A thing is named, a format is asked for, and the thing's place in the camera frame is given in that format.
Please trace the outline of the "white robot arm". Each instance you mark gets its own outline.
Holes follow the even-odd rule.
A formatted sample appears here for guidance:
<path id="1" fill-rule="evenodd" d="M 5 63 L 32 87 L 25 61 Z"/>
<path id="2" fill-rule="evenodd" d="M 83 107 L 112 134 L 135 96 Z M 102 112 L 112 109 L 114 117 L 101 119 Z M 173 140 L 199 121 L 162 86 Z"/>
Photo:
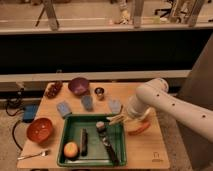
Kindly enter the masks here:
<path id="1" fill-rule="evenodd" d="M 183 125 L 213 142 L 213 111 L 185 102 L 168 94 L 169 85 L 162 78 L 140 84 L 127 103 L 127 115 L 142 119 L 154 107 L 173 116 Z"/>

